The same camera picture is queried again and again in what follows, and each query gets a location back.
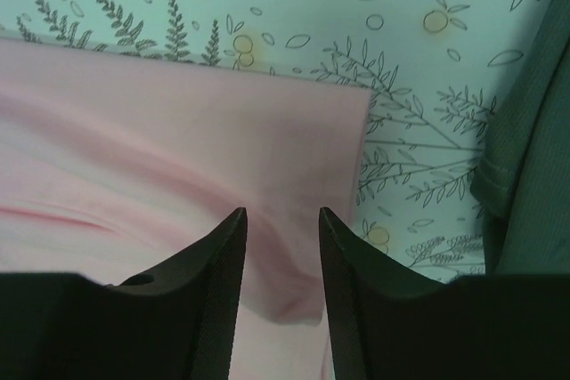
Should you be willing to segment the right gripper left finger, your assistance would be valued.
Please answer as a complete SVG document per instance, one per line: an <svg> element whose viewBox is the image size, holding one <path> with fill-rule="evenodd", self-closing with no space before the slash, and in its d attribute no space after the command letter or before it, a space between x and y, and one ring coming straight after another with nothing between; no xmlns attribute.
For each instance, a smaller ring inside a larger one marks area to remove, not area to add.
<svg viewBox="0 0 570 380"><path fill-rule="evenodd" d="M76 273L1 277L4 379L225 379L248 217L117 286Z"/></svg>

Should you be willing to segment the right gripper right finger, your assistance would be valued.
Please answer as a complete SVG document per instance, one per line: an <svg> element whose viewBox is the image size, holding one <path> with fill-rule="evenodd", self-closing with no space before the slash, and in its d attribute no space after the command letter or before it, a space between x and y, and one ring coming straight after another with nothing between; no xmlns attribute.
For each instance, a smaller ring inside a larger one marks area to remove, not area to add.
<svg viewBox="0 0 570 380"><path fill-rule="evenodd" d="M569 278L467 275L441 283L319 213L338 379L566 379Z"/></svg>

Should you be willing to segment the pink t shirt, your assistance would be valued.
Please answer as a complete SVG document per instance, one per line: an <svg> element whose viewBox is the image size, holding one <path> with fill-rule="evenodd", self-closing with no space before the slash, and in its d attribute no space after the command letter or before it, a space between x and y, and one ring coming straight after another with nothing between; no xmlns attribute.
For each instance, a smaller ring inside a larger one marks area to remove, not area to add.
<svg viewBox="0 0 570 380"><path fill-rule="evenodd" d="M1 43L1 269L115 283L248 213L233 379L332 376L318 239L354 215L371 94Z"/></svg>

